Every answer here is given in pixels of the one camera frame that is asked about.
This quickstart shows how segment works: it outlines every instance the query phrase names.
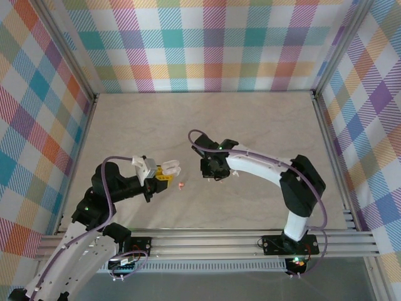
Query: colorful plaid backdrop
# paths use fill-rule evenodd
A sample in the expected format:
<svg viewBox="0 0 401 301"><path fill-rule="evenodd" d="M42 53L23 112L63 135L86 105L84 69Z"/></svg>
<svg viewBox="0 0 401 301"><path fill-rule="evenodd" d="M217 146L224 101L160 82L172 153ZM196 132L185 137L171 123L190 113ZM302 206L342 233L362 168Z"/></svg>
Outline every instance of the colorful plaid backdrop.
<svg viewBox="0 0 401 301"><path fill-rule="evenodd" d="M401 1L375 1L323 93L363 227L401 300Z"/></svg>
<svg viewBox="0 0 401 301"><path fill-rule="evenodd" d="M89 101L28 0L0 2L0 300L51 234Z"/></svg>
<svg viewBox="0 0 401 301"><path fill-rule="evenodd" d="M94 87L122 93L309 90L358 0L46 2Z"/></svg>

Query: plaid wallpaper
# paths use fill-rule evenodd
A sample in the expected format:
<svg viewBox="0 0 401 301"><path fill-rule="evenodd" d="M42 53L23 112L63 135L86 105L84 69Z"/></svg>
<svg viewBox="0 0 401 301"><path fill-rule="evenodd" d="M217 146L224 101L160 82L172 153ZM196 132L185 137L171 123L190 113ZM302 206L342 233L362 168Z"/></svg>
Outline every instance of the plaid wallpaper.
<svg viewBox="0 0 401 301"><path fill-rule="evenodd" d="M358 0L46 2L92 84L122 93L310 90Z"/></svg>
<svg viewBox="0 0 401 301"><path fill-rule="evenodd" d="M401 1L375 1L323 93L352 201L401 300Z"/></svg>
<svg viewBox="0 0 401 301"><path fill-rule="evenodd" d="M89 106L28 0L0 1L0 300L30 281Z"/></svg>

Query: beige work surface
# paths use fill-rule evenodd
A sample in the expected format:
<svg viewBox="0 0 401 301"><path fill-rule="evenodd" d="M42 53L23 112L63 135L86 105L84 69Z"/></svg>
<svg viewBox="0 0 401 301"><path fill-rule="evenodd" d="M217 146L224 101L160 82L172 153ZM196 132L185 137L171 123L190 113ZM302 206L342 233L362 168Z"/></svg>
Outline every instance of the beige work surface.
<svg viewBox="0 0 401 301"><path fill-rule="evenodd" d="M280 188L245 172L223 183L203 179L200 157L187 140L190 129L203 130L217 142L236 140L272 156L307 156L327 185L323 195L327 228L346 228L340 193L308 92L101 95L63 224L70 222L68 217L104 158L146 155L157 164L178 159L182 172L150 203L143 196L117 203L114 221L129 228L282 229L288 210ZM129 162L117 163L124 176L135 174ZM179 182L185 183L181 191ZM320 225L322 220L316 205L310 224Z"/></svg>

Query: marble tabletop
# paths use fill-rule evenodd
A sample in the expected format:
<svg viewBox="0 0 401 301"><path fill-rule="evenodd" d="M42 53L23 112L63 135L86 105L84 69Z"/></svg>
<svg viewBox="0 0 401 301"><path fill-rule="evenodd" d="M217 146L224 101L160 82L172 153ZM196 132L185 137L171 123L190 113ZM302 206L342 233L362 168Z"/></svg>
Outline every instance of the marble tabletop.
<svg viewBox="0 0 401 301"><path fill-rule="evenodd" d="M114 221L129 228L282 229L288 210L280 188L245 172L222 183L203 179L200 157L187 140L190 129L201 129L217 142L236 140L272 156L307 156L326 182L327 228L346 228L340 193L308 92L100 95L65 216L74 212L105 157L146 155L158 164L178 159L182 172L150 203L143 196L117 203ZM135 174L128 162L117 163L124 176ZM181 191L179 182L185 183ZM64 218L63 224L70 220ZM310 224L319 225L322 220L316 205Z"/></svg>

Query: purple cable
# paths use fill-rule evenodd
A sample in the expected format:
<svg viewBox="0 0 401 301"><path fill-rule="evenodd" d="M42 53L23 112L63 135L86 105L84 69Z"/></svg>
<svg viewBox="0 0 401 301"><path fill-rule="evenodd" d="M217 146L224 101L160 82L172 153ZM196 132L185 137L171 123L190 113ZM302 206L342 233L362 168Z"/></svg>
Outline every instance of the purple cable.
<svg viewBox="0 0 401 301"><path fill-rule="evenodd" d="M110 196L110 192L108 190L108 186L107 186L107 182L106 182L106 175L105 175L105 168L106 168L106 163L112 159L119 159L119 160L126 160L126 161L131 161L132 158L129 157L120 157L120 156L110 156L107 157L103 162L102 162L102 166L100 168L100 173L102 175L102 183L103 183L103 187L105 189L105 194L106 194L106 199L107 199L107 205L108 205L108 218L107 220L101 224L100 226L97 226L96 228L93 228L92 230L81 234L80 236L77 236L76 238L74 238L73 240L70 240L69 242L67 242L65 244L65 248L61 248L58 250L58 252L56 253L56 255L50 260L49 264L47 265L47 267L44 269L42 275L40 276L38 283L35 285L36 287L40 287L40 285L42 284L44 278L46 277L46 275L48 274L48 272L50 271L50 268L55 264L56 260L60 257L60 255L72 244L76 243L77 241L81 240L82 238L84 238L86 235L89 235L90 233L93 233L99 229L102 229L104 226L108 225L109 222L112 220L113 218L113 203L112 203L112 197ZM29 301L33 301L35 296L37 294L37 291L33 291L31 298L29 299Z"/></svg>
<svg viewBox="0 0 401 301"><path fill-rule="evenodd" d="M190 137L190 135L193 132L197 132L200 133L202 135L205 135L207 137L207 135L205 133L203 133L201 130L197 130L197 129L193 129L190 130L188 133L188 140L189 142L196 148L204 151L204 152L227 152L227 150L224 149L206 149L205 147L201 147L199 145L197 145ZM295 172L302 180L304 180L304 182L306 183L306 185L308 185L308 187L311 189L314 197L316 198L316 200L318 201L321 211L323 213L323 224L320 227L317 226L309 226L308 229L309 230L323 230L324 228L326 228L327 225L327 212L326 212L326 208L325 205L323 204L318 192L316 191L316 189L313 187L312 183L310 183L310 181L301 173L299 172L299 170L297 170L296 168L293 168L292 166L288 165L287 163L281 162L280 160L277 160L275 158L271 158L268 156L264 156L261 154L255 154L254 152L248 152L246 150L238 150L238 149L230 149L228 150L228 153L230 154L240 154L240 155L244 155L246 157L255 157L257 159L261 159L264 161L267 161L269 163L273 163L273 164L277 164L277 165L281 165L284 166L285 168L290 169L291 171Z"/></svg>
<svg viewBox="0 0 401 301"><path fill-rule="evenodd" d="M135 273L137 273L137 272L138 272L140 269L142 269L142 268L146 265L146 263L148 262L148 259L149 259L148 253L145 252L145 251L142 251L142 250L135 250L135 251L129 251L129 252L126 252L126 253L118 254L118 255L115 255L115 256L111 257L111 259L114 259L114 258L117 258L117 257L121 257L121 256L131 255L131 254L133 254L133 255L134 255L134 254L143 254L143 255L145 255L145 259L144 259L143 263L142 263L139 267L137 267L136 269L134 269L134 271L132 271L132 272L126 274L126 275L123 276L123 277L120 277L120 279L122 279L122 280L128 278L129 276L132 276L132 275L135 274ZM112 270L112 277L115 278L115 279L118 279L118 277L116 277L116 276L114 275L114 270L115 270L115 268Z"/></svg>

